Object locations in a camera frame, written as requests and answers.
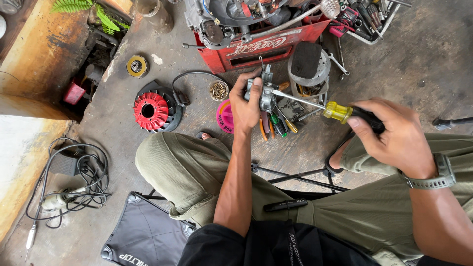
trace carburetor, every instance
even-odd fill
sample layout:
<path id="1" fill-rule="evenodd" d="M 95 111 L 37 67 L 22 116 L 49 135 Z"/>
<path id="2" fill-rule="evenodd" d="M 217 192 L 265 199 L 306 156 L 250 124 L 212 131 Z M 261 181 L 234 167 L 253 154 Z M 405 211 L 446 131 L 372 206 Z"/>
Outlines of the carburetor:
<path id="1" fill-rule="evenodd" d="M 263 65 L 263 71 L 261 71 L 261 79 L 263 80 L 263 90 L 260 96 L 260 110 L 264 112 L 271 113 L 271 111 L 276 106 L 276 95 L 273 94 L 273 89 L 279 89 L 278 85 L 272 83 L 273 73 L 271 72 L 271 65 Z M 246 101 L 250 100 L 250 90 L 251 85 L 253 84 L 254 79 L 248 80 L 248 85 L 246 86 L 246 93 L 243 97 Z"/>

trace black shirt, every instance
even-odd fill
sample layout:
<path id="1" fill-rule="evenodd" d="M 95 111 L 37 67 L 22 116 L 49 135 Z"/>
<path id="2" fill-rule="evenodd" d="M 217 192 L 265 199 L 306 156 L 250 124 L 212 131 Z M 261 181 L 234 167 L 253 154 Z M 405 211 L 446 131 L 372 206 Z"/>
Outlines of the black shirt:
<path id="1" fill-rule="evenodd" d="M 244 238 L 224 226 L 208 224 L 189 237 L 178 265 L 290 266 L 287 229 L 282 221 L 251 221 Z M 293 229 L 304 266 L 379 265 L 352 244 L 315 226 L 294 223 Z M 297 257 L 292 257 L 298 266 Z"/>

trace foot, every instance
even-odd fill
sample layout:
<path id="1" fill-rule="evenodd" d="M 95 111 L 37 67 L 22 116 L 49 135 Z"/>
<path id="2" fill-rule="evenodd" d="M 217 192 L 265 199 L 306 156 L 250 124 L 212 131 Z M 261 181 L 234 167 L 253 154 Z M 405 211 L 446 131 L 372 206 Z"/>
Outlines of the foot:
<path id="1" fill-rule="evenodd" d="M 211 137 L 212 137 L 212 136 L 210 136 L 210 134 L 208 134 L 208 133 L 202 133 L 202 139 L 203 139 L 203 140 L 209 139 L 209 138 L 211 138 Z"/>
<path id="2" fill-rule="evenodd" d="M 347 148 L 348 144 L 350 143 L 352 139 L 349 139 L 347 141 L 345 141 L 344 144 L 342 144 L 342 146 L 340 146 L 340 148 L 330 157 L 329 159 L 329 164 L 330 164 L 330 167 L 332 167 L 333 169 L 340 169 L 342 168 L 340 166 L 340 161 L 342 159 L 342 154 L 343 154 L 343 151 Z"/>

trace wrench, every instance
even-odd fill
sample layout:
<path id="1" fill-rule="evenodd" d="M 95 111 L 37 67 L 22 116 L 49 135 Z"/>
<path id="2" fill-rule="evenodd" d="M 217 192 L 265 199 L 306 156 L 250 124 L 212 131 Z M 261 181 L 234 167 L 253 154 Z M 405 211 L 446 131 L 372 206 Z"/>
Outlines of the wrench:
<path id="1" fill-rule="evenodd" d="M 345 73 L 345 75 L 350 75 L 350 72 L 346 71 L 344 69 L 344 67 L 342 67 L 342 65 L 340 65 L 340 63 L 338 63 L 337 60 L 335 60 L 335 58 L 333 57 L 333 53 L 328 53 L 328 58 L 330 58 L 332 61 L 335 62 L 335 64 L 343 71 L 343 73 Z"/>

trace pink lid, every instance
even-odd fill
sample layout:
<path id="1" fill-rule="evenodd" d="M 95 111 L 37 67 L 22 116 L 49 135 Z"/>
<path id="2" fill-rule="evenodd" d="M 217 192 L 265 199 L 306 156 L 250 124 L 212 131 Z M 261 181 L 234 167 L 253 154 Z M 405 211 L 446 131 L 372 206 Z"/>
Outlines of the pink lid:
<path id="1" fill-rule="evenodd" d="M 233 115 L 229 99 L 223 101 L 217 108 L 217 123 L 223 131 L 233 134 Z"/>

